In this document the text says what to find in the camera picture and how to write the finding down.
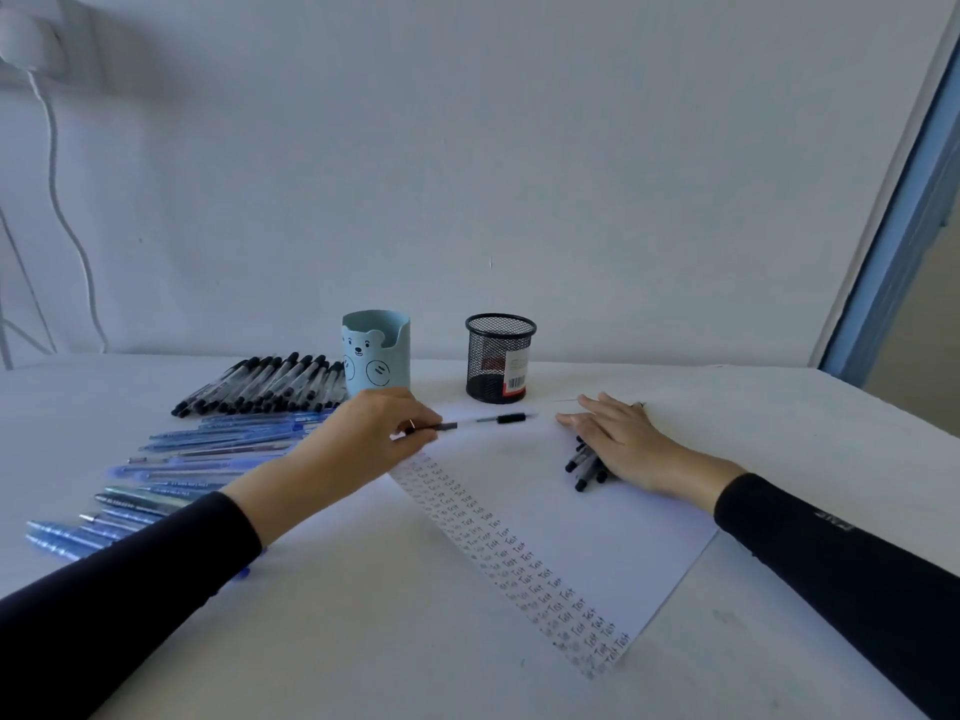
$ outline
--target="table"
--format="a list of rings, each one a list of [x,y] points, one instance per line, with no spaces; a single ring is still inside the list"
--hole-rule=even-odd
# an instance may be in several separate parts
[[[104,468],[183,427],[169,409],[235,361],[68,356],[0,374],[0,593],[61,565],[23,539],[26,520],[91,507]],[[462,362],[417,361],[414,390],[428,403],[467,399],[465,374]],[[960,573],[960,440],[858,389],[798,368],[530,367],[531,396],[563,410],[580,392],[666,386],[687,396],[683,412],[654,399],[669,434]],[[594,715],[923,717],[724,533],[614,671],[586,681],[389,477],[284,536],[100,716]]]

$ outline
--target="row of pens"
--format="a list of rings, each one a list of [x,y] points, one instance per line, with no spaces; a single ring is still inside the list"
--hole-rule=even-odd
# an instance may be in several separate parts
[[[139,454],[106,472],[96,508],[72,524],[30,520],[27,540],[67,561],[86,558],[281,457],[331,412],[214,415],[195,429],[152,435]]]
[[[324,354],[300,358],[253,356],[201,386],[171,410],[174,417],[217,412],[225,415],[315,412],[332,409],[347,398],[347,377],[340,361]]]

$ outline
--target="wire mesh cup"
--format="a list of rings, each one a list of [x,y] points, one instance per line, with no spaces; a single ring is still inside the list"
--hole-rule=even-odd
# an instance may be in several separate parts
[[[487,404],[513,404],[527,394],[530,339],[537,325],[509,313],[479,313],[466,319],[470,349],[466,393]]]

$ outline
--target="paper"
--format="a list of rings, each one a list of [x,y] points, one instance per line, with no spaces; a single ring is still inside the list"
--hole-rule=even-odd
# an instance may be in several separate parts
[[[564,472],[575,448],[550,413],[442,435],[390,474],[592,678],[643,630],[716,526],[697,508],[618,480],[577,492]]]

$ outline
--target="right hand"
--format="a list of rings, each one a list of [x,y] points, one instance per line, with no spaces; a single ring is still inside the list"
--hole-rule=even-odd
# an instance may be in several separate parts
[[[747,472],[728,459],[696,452],[660,432],[642,404],[625,404],[604,392],[577,401],[585,413],[558,413],[604,465],[629,483],[652,493],[678,497],[709,513],[727,485]]]

